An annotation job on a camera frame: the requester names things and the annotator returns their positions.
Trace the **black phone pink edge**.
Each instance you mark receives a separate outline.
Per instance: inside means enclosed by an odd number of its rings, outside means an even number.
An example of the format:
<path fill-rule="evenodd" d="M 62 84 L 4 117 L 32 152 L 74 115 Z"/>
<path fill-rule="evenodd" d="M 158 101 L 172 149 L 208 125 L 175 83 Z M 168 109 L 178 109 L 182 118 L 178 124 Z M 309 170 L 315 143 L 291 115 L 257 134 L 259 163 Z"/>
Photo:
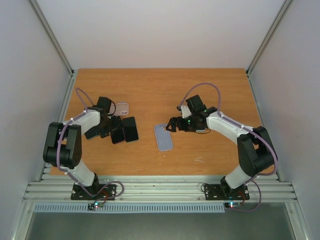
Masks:
<path fill-rule="evenodd" d="M 125 135 L 123 128 L 117 128 L 110 132 L 111 142 L 112 144 L 118 144 L 125 141 Z"/>

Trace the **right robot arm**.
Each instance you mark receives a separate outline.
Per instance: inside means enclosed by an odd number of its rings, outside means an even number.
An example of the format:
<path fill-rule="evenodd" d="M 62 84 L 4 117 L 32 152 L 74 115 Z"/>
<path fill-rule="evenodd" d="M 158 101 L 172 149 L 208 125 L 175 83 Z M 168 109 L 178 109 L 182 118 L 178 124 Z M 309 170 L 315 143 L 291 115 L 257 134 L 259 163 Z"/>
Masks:
<path fill-rule="evenodd" d="M 264 127 L 245 126 L 216 107 L 206 107 L 199 95 L 188 98 L 186 106 L 180 106 L 178 110 L 182 116 L 170 118 L 165 127 L 167 131 L 196 132 L 209 129 L 236 144 L 238 166 L 220 180 L 220 191 L 224 198 L 234 197 L 245 183 L 276 165 L 277 155 Z"/>

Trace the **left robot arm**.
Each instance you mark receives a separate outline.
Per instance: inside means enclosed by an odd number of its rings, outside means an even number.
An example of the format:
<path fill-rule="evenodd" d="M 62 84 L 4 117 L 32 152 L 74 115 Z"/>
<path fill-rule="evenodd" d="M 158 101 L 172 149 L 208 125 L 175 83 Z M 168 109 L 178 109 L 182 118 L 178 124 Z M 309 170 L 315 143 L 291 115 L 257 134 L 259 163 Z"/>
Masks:
<path fill-rule="evenodd" d="M 110 114 L 113 104 L 112 100 L 101 96 L 97 104 L 81 114 L 48 126 L 43 161 L 67 174 L 89 199 L 96 199 L 104 188 L 100 187 L 97 174 L 82 160 L 82 135 L 103 139 L 119 128 L 118 117 Z"/>

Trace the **black phone far left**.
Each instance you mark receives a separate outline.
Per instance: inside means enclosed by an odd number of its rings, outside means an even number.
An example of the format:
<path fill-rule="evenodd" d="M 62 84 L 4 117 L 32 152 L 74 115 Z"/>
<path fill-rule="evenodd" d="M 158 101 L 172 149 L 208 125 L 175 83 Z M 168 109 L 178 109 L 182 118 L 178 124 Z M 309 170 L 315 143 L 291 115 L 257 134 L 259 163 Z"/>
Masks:
<path fill-rule="evenodd" d="M 88 131 L 86 131 L 84 135 L 87 140 L 90 140 L 97 137 L 99 135 L 99 131 L 96 128 L 92 127 Z"/>

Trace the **black phone lilac edge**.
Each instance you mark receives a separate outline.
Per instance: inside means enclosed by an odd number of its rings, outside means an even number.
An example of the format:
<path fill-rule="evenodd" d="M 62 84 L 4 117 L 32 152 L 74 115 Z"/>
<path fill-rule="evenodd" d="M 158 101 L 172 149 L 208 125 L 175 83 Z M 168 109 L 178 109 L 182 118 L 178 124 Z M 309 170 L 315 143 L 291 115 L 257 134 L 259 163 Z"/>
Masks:
<path fill-rule="evenodd" d="M 135 142 L 139 140 L 136 120 L 134 116 L 124 118 L 122 120 L 123 134 L 127 143 Z"/>

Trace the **pink clear phone case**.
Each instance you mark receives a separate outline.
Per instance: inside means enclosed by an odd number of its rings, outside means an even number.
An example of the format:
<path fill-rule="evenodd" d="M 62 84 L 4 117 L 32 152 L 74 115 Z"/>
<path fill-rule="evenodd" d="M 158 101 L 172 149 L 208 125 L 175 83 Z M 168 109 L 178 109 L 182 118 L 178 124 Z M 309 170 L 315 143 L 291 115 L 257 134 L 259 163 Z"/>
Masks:
<path fill-rule="evenodd" d="M 126 116 L 129 114 L 129 104 L 128 103 L 122 103 L 122 104 L 111 103 L 108 114 L 111 116 Z"/>

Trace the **left small circuit board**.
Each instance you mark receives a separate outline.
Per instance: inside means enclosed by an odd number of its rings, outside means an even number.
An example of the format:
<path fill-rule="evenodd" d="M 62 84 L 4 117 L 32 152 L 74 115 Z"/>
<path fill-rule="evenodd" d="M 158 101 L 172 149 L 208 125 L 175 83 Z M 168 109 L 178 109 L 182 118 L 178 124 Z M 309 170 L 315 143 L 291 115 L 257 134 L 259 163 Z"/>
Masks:
<path fill-rule="evenodd" d="M 89 204 L 87 205 L 87 210 L 88 210 L 88 211 L 95 211 L 95 210 L 97 210 L 97 209 L 99 209 L 99 208 L 102 208 L 103 206 L 104 206 L 104 204 L 103 204 L 103 203 L 100 203 L 100 202 L 89 203 Z"/>

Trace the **small circuit board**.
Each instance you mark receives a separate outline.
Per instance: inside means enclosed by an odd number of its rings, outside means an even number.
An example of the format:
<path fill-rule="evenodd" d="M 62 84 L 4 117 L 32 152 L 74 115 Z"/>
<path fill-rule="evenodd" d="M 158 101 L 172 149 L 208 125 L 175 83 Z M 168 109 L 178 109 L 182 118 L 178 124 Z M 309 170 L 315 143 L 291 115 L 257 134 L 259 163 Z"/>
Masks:
<path fill-rule="evenodd" d="M 227 208 L 227 209 L 235 209 L 235 208 L 239 208 L 243 205 L 244 203 L 242 202 L 225 202 L 224 203 L 224 207 Z"/>
<path fill-rule="evenodd" d="M 104 206 L 104 204 L 103 204 L 103 203 L 100 203 L 100 202 L 89 203 L 89 204 L 87 205 L 87 210 L 88 210 L 88 211 L 95 211 L 95 210 L 97 210 L 97 209 L 99 209 L 99 208 L 102 208 L 103 206 Z"/>

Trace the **right small circuit board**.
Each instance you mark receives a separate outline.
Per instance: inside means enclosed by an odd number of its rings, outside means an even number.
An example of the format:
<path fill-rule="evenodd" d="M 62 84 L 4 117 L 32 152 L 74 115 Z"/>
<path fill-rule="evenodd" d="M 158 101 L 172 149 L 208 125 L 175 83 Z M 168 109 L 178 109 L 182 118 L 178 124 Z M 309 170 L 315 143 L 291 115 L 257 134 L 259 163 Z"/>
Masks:
<path fill-rule="evenodd" d="M 244 203 L 242 202 L 225 202 L 224 203 L 224 207 L 227 208 L 227 209 L 235 209 L 235 208 L 239 208 L 243 205 Z"/>

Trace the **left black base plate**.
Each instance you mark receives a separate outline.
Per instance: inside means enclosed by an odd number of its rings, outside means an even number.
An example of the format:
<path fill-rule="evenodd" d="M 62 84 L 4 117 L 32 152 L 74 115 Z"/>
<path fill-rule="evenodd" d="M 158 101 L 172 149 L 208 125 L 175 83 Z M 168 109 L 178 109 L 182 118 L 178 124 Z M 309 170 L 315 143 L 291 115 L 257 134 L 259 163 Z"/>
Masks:
<path fill-rule="evenodd" d="M 113 201 L 117 194 L 117 190 L 118 189 L 116 184 L 110 184 L 98 194 L 91 193 L 91 195 L 94 195 L 91 196 L 87 192 L 85 192 L 85 190 L 81 186 L 74 184 L 71 191 L 70 199 L 73 201 L 95 201 L 98 199 L 104 200 L 105 198 L 107 198 L 108 201 Z"/>

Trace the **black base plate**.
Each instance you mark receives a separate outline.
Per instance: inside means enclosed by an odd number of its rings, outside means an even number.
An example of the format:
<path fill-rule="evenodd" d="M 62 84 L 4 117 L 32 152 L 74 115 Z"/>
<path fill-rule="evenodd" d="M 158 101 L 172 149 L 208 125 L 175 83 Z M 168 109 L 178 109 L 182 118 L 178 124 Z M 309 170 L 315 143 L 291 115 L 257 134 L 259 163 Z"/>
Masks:
<path fill-rule="evenodd" d="M 98 199 L 104 200 L 105 198 L 107 198 L 108 201 L 113 201 L 117 194 L 117 190 L 118 189 L 116 184 L 110 184 L 98 194 L 91 193 L 91 195 L 94 195 L 91 196 L 87 192 L 85 192 L 85 190 L 81 186 L 74 184 L 71 191 L 70 199 L 73 201 L 95 201 Z"/>
<path fill-rule="evenodd" d="M 248 187 L 244 184 L 236 189 L 230 190 L 228 193 L 225 193 L 219 184 L 203 183 L 200 190 L 204 193 L 207 201 L 234 201 L 250 199 Z"/>

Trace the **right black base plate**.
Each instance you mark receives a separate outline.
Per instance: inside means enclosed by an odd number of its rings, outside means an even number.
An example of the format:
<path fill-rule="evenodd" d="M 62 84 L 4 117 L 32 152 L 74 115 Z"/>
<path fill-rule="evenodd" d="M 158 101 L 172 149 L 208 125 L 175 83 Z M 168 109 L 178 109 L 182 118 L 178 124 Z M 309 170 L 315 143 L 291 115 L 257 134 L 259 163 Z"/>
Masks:
<path fill-rule="evenodd" d="M 248 187 L 244 184 L 236 189 L 230 190 L 228 193 L 225 193 L 219 184 L 203 183 L 200 190 L 204 193 L 207 201 L 234 201 L 250 199 Z"/>

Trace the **aluminium front rail frame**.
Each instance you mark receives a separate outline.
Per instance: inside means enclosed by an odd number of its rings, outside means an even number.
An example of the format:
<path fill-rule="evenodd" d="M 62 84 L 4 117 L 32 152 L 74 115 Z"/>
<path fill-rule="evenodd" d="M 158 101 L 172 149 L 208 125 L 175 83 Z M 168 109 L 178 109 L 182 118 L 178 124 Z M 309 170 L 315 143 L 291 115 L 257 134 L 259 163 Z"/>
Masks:
<path fill-rule="evenodd" d="M 220 175 L 103 175 L 102 184 L 120 181 L 124 193 L 118 203 L 196 203 L 204 202 L 202 184 L 218 184 Z M 25 202 L 70 202 L 73 181 L 68 176 L 44 174 L 40 181 L 27 184 Z M 247 185 L 249 203 L 297 202 L 292 183 L 277 176 L 261 176 Z"/>

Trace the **left aluminium corner post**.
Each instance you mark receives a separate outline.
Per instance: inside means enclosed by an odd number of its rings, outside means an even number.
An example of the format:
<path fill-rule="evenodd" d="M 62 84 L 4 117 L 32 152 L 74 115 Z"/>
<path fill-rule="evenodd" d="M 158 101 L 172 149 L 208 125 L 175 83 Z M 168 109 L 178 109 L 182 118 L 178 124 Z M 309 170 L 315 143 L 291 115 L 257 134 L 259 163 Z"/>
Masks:
<path fill-rule="evenodd" d="M 73 76 L 74 74 L 74 70 L 71 67 L 71 64 L 69 63 L 61 45 L 59 44 L 47 18 L 45 17 L 39 3 L 37 0 L 27 0 L 27 2 L 30 4 L 31 8 L 33 9 L 36 17 L 38 18 L 40 24 L 42 25 L 45 33 L 47 34 L 47 36 L 49 37 L 52 45 L 54 46 L 58 56 L 60 57 L 60 59 L 62 60 L 67 72 L 69 73 L 70 76 Z"/>

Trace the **aluminium corner post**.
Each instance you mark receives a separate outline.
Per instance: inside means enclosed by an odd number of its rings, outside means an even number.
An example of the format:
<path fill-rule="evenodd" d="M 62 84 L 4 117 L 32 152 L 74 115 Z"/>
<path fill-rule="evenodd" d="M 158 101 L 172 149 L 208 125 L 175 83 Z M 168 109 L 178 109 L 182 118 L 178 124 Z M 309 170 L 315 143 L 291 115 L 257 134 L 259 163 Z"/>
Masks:
<path fill-rule="evenodd" d="M 30 4 L 31 8 L 33 9 L 36 17 L 38 18 L 40 24 L 42 25 L 45 33 L 47 34 L 47 36 L 49 37 L 52 45 L 54 46 L 58 56 L 60 57 L 60 59 L 62 60 L 67 72 L 69 73 L 70 76 L 73 76 L 74 74 L 74 70 L 71 67 L 71 64 L 69 63 L 61 45 L 59 44 L 47 18 L 45 17 L 39 3 L 37 0 L 27 0 L 27 2 Z"/>
<path fill-rule="evenodd" d="M 253 72 L 254 68 L 256 67 L 258 61 L 260 60 L 262 54 L 266 50 L 267 46 L 269 45 L 270 41 L 272 40 L 274 34 L 276 33 L 278 27 L 280 26 L 282 20 L 284 19 L 285 15 L 287 14 L 288 10 L 290 9 L 293 0 L 284 0 L 281 4 L 278 12 L 276 13 L 270 27 L 268 28 L 261 44 L 259 45 L 252 61 L 250 62 L 248 68 L 246 69 L 246 76 L 249 78 L 251 73 Z"/>

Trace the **right aluminium corner post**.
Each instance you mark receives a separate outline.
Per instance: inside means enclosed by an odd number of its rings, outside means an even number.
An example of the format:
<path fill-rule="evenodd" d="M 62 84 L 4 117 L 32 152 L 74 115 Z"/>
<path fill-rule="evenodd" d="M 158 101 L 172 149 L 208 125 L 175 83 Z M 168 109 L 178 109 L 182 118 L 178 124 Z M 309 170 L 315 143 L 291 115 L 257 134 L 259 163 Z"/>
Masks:
<path fill-rule="evenodd" d="M 269 45 L 270 41 L 272 40 L 274 34 L 276 33 L 278 27 L 280 26 L 282 20 L 284 19 L 285 15 L 287 14 L 288 10 L 290 9 L 293 0 L 284 0 L 281 4 L 278 12 L 276 13 L 270 27 L 268 28 L 261 44 L 259 45 L 252 61 L 250 62 L 248 68 L 246 69 L 246 76 L 249 78 L 251 73 L 253 72 L 254 68 L 256 67 L 258 61 L 260 60 L 262 54 L 266 50 L 267 46 Z"/>

